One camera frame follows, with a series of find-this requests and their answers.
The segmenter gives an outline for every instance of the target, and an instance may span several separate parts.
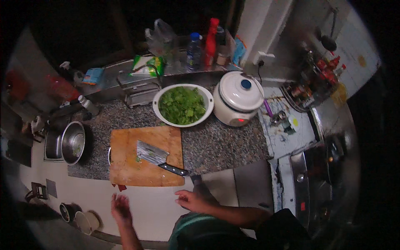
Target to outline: power cord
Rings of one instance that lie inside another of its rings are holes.
[[[262,66],[264,66],[264,61],[263,60],[258,62],[258,68],[257,68],[258,77],[260,78],[260,85],[262,84],[262,79],[261,79],[261,76],[260,76],[260,68]]]

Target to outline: rice cooker lid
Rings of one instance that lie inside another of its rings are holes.
[[[221,78],[219,92],[222,99],[238,110],[255,110],[264,101],[264,91],[260,83],[242,76],[241,71],[228,72]]]

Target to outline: rice cooker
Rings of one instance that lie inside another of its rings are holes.
[[[264,91],[254,77],[241,71],[223,75],[214,89],[214,114],[233,127],[246,125],[264,102]]]

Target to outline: stainless steel sink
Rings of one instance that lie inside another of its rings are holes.
[[[50,130],[45,138],[44,143],[44,160],[62,161],[61,155],[61,136],[62,132]]]

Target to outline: window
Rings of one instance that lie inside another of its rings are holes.
[[[37,4],[30,23],[40,49],[54,67],[70,61],[86,71],[147,51],[144,29],[161,18],[178,36],[207,34],[211,17],[235,33],[243,1],[100,0],[46,1]]]

